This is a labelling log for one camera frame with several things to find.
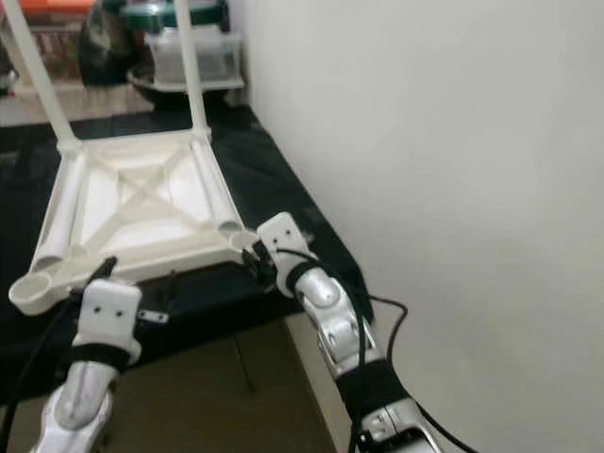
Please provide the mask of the white plastic table top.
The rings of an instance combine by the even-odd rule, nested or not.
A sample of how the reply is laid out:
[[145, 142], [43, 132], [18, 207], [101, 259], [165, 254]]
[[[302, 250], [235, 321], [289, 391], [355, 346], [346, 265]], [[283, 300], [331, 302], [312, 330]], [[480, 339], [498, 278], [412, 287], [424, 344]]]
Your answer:
[[78, 154], [88, 160], [72, 247], [64, 260], [39, 272], [30, 271], [31, 259], [9, 285], [9, 302], [26, 315], [51, 310], [107, 259], [115, 259], [114, 277], [134, 283], [241, 262], [242, 247], [258, 237], [241, 215], [244, 232], [228, 237], [216, 228], [193, 140], [210, 145], [217, 160], [211, 139], [190, 129], [82, 140]]

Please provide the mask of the black tablecloth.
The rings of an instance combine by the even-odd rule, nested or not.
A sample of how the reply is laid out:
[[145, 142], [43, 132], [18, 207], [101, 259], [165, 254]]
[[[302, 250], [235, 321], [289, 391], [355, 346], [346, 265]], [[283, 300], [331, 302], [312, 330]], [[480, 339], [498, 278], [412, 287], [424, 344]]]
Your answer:
[[[246, 105], [207, 109], [211, 139], [221, 170], [248, 225], [288, 211], [310, 250], [345, 284], [362, 286], [362, 271], [344, 239], [320, 211], [285, 159], [275, 138]], [[58, 169], [57, 140], [49, 124], [3, 126], [0, 130], [0, 283], [3, 290], [21, 276], [33, 258], [53, 178]], [[174, 276], [174, 298], [167, 324], [141, 324], [135, 336], [140, 363], [260, 327], [301, 310], [298, 303], [259, 288], [240, 264], [225, 263]], [[0, 298], [0, 401], [13, 394], [31, 398], [55, 389], [66, 370], [64, 351], [72, 343], [75, 318], [55, 332], [55, 315], [22, 315]]]

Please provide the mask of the black wok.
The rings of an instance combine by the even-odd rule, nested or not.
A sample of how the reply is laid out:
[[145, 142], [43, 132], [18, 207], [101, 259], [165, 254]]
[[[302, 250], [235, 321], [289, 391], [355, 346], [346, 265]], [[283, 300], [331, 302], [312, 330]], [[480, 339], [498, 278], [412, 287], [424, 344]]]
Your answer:
[[[129, 70], [126, 82], [150, 103], [156, 111], [189, 111], [189, 99], [182, 90], [164, 91], [154, 87], [154, 79], [148, 73]], [[228, 109], [244, 104], [244, 88], [220, 88], [203, 91], [203, 105], [206, 109]]]

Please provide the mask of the clear plastic storage container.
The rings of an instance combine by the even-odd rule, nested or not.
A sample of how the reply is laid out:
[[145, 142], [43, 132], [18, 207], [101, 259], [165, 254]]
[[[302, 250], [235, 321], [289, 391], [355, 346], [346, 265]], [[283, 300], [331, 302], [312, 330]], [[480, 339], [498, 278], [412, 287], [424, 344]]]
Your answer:
[[[200, 90], [215, 91], [244, 87], [241, 69], [242, 36], [224, 33], [217, 25], [195, 26], [190, 31]], [[184, 52], [180, 35], [173, 27], [148, 34], [145, 42], [154, 63], [154, 86], [168, 92], [186, 91]]]

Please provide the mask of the white lace cloth cover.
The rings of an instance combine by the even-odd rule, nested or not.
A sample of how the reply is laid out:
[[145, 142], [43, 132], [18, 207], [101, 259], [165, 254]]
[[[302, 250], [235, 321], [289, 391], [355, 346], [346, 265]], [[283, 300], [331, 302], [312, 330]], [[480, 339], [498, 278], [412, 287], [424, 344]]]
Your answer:
[[[132, 86], [88, 88], [79, 82], [56, 82], [55, 95], [69, 122], [151, 111], [150, 102]], [[18, 82], [0, 102], [0, 126], [47, 124], [42, 100], [35, 88]]]

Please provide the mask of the green pot lid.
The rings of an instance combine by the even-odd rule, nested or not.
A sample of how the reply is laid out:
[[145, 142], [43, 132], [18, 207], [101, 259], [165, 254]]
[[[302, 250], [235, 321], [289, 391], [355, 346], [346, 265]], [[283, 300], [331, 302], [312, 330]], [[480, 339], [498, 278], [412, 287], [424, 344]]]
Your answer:
[[[190, 25], [217, 25], [229, 30], [230, 8], [227, 0], [184, 0]], [[176, 0], [134, 1], [118, 8], [118, 17], [130, 29], [143, 33], [159, 33], [167, 27], [178, 27]]]

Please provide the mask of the orange-lid clear storage box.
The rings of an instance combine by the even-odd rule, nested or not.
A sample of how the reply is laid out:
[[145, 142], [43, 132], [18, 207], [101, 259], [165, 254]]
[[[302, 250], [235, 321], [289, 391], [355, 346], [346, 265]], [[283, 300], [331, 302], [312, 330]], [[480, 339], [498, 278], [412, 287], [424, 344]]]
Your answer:
[[78, 83], [79, 31], [96, 0], [18, 0], [49, 77]]

